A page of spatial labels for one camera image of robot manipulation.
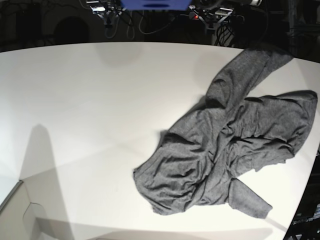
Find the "blue box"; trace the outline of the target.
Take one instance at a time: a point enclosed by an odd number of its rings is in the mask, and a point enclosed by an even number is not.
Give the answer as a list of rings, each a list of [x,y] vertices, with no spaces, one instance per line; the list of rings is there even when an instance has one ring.
[[[191,0],[121,0],[120,2],[130,11],[184,11],[190,5]]]

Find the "grey cardboard box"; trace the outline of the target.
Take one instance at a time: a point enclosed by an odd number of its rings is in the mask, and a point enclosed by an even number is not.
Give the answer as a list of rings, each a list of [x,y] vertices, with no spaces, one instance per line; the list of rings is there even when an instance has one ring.
[[[31,202],[25,184],[17,182],[0,205],[2,240],[73,240],[70,224],[49,219],[45,208]]]

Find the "black power strip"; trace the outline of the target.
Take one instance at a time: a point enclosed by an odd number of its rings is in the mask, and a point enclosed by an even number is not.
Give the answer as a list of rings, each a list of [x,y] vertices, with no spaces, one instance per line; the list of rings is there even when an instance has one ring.
[[[236,14],[233,9],[223,7],[216,11],[194,8],[190,10],[188,16],[191,20],[199,20],[204,24],[229,23],[231,20],[245,21],[243,15]]]

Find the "grey t-shirt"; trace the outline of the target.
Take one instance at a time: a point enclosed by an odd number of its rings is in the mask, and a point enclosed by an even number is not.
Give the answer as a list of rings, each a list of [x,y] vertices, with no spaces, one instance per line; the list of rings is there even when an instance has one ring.
[[[295,157],[311,132],[318,96],[312,90],[248,94],[291,60],[280,49],[251,48],[219,71],[204,106],[181,117],[133,172],[138,192],[155,213],[229,204],[253,218],[267,217],[271,205],[239,177]]]

